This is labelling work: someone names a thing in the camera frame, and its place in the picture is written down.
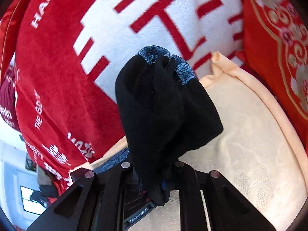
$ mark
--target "black metal bracket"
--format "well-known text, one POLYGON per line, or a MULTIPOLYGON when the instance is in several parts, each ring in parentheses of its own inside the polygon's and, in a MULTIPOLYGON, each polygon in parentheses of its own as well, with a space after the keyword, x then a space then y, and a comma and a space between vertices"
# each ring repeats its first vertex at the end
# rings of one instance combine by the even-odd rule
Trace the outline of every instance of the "black metal bracket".
MULTIPOLYGON (((72 175, 74 184, 28 231, 123 231, 155 207, 141 191, 130 157, 107 172, 85 169, 72 175)), ((165 182, 180 196, 181 231, 207 231, 201 191, 212 231, 275 231, 262 214, 218 171, 203 173, 176 162, 165 182)))

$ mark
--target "decorative pattern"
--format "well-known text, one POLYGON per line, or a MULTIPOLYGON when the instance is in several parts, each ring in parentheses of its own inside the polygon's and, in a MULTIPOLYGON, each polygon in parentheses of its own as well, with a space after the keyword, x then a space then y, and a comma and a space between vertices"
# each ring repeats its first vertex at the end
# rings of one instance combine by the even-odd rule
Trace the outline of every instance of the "decorative pattern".
POLYGON ((257 4, 264 24, 283 42, 280 66, 285 86, 296 108, 308 120, 308 30, 288 0, 252 2, 257 4))
POLYGON ((71 166, 68 163, 68 160, 66 158, 66 156, 62 153, 59 153, 59 149, 56 147, 56 145, 50 145, 50 148, 45 147, 44 145, 42 145, 45 150, 48 151, 49 154, 51 154, 59 163, 61 164, 65 164, 68 166, 71 166))
POLYGON ((52 166, 50 166, 46 162, 44 162, 44 165, 45 165, 45 169, 47 169, 49 172, 51 172, 53 175, 55 175, 57 180, 63 179, 63 177, 60 175, 60 173, 58 171, 56 171, 54 168, 52 168, 52 166))
POLYGON ((144 60, 150 65, 155 63, 159 55, 167 56, 169 59, 173 57, 176 61, 176 67, 174 71, 179 76, 183 85, 187 84, 191 79, 196 78, 192 68, 182 57, 177 55, 170 56, 170 52, 163 47, 147 46, 138 51, 137 55, 141 55, 142 58, 144 58, 144 60))
POLYGON ((95 154, 95 151, 93 150, 91 143, 85 143, 83 141, 76 141, 76 138, 72 137, 72 133, 69 132, 67 134, 67 138, 75 144, 75 146, 78 148, 78 150, 81 152, 81 154, 84 156, 86 161, 88 161, 90 158, 93 157, 95 154))
POLYGON ((95 173, 103 173, 107 170, 111 169, 113 166, 119 164, 120 162, 123 162, 126 160, 127 156, 129 154, 128 147, 120 151, 119 153, 115 154, 113 157, 111 157, 108 161, 106 161, 101 166, 94 169, 95 173))

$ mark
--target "white wall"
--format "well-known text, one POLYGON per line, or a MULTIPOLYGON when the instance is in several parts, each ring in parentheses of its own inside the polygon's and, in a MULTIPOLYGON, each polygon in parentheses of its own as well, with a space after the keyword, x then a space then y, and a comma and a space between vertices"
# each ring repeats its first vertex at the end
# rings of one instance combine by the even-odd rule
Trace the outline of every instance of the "white wall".
POLYGON ((20 186, 39 190, 36 172, 25 169, 26 155, 0 141, 0 205, 7 218, 21 228, 27 228, 39 216, 23 209, 20 186))
POLYGON ((18 131, 7 125, 2 117, 0 117, 0 140, 26 152, 26 145, 20 139, 19 135, 20 133, 18 131))

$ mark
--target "red fabric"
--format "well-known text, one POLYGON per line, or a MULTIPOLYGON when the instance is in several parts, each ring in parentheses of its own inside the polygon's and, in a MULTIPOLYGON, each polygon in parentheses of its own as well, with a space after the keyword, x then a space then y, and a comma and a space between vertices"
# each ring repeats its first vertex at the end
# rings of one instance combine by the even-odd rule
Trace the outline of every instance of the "red fabric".
POLYGON ((243 63, 247 64, 247 57, 246 57, 246 53, 244 50, 241 50, 241 51, 237 51, 235 53, 236 57, 238 59, 240 59, 243 63))
POLYGON ((48 200, 49 200, 49 202, 51 204, 53 204, 57 200, 57 198, 50 198, 50 197, 48 197, 48 200))
POLYGON ((277 96, 308 151, 307 29, 288 0, 244 0, 244 32, 249 66, 277 96))
MULTIPOLYGON (((55 175, 54 184, 61 195, 70 186, 69 170, 101 158, 124 131, 116 104, 93 83, 101 70, 93 69, 87 76, 80 65, 83 53, 77 56, 73 49, 83 28, 80 19, 93 0, 83 0, 78 10, 71 0, 50 0, 35 29, 30 24, 43 2, 47 1, 30 1, 20 27, 15 58, 16 113, 30 158, 55 175), (66 10, 77 14, 57 14, 66 10), (66 30, 59 30, 59 22, 65 22, 62 29, 66 30), (70 67, 63 67, 58 56, 70 67)), ((99 62, 95 68, 108 64, 104 58, 99 62)))
POLYGON ((228 23, 229 23, 229 24, 232 24, 232 23, 234 23, 235 21, 238 21, 238 20, 241 20, 241 19, 243 19, 243 13, 240 13, 240 14, 238 14, 238 15, 235 15, 235 16, 229 18, 228 23))
POLYGON ((16 49, 18 31, 30 0, 14 0, 0 23, 0 82, 16 49))
POLYGON ((15 110, 15 73, 14 67, 9 66, 0 85, 0 115, 13 129, 19 130, 15 110))
POLYGON ((26 231, 25 229, 21 229, 20 227, 13 225, 13 227, 16 229, 16 231, 26 231))

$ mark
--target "white chinese character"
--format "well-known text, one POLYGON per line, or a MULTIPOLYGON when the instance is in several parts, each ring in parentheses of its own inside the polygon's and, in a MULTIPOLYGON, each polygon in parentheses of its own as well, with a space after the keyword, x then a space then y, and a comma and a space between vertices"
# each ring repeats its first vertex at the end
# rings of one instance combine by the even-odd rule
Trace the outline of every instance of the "white chinese character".
POLYGON ((55 145, 50 145, 50 148, 46 148, 44 145, 42 145, 47 151, 49 154, 51 154, 59 163, 61 164, 66 164, 66 165, 69 165, 71 166, 69 163, 68 163, 68 160, 66 158, 66 156, 64 154, 60 154, 59 153, 59 150, 57 148, 57 146, 55 145))
POLYGON ((28 147, 33 151, 34 158, 36 159, 36 156, 39 156, 41 159, 43 159, 43 155, 35 148, 35 146, 31 145, 25 140, 28 147))
POLYGON ((73 182, 72 182, 70 176, 68 176, 68 177, 65 178, 64 180, 66 181, 66 184, 67 184, 67 188, 66 188, 66 190, 67 190, 70 186, 73 185, 73 182))
POLYGON ((91 143, 84 143, 83 141, 76 142, 76 138, 71 139, 71 137, 72 133, 69 132, 67 138, 75 144, 75 146, 79 149, 84 158, 86 160, 88 160, 88 158, 92 158, 93 154, 95 154, 95 151, 93 150, 91 143))

